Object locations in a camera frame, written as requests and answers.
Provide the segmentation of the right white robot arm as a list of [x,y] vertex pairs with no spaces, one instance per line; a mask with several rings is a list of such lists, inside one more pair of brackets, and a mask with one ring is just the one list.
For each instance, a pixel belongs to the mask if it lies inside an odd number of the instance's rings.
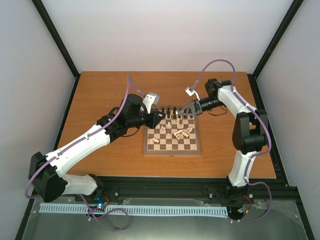
[[236,150],[232,170],[228,175],[229,194],[243,190],[249,183],[250,172],[264,146],[271,147],[268,116],[265,110],[249,104],[230,80],[209,79],[204,85],[205,98],[190,101],[177,114],[199,116],[217,107],[226,107],[234,116],[232,143]]

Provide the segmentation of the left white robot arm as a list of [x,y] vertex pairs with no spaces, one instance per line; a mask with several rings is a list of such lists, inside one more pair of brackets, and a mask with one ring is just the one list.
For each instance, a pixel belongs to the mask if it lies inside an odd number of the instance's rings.
[[114,107],[69,144],[47,154],[35,153],[31,157],[28,178],[38,196],[46,203],[63,195],[85,195],[91,201],[101,200],[104,184],[95,174],[71,175],[68,171],[99,148],[127,137],[131,128],[155,129],[165,117],[153,108],[159,98],[152,92],[145,97],[128,94],[120,107]]

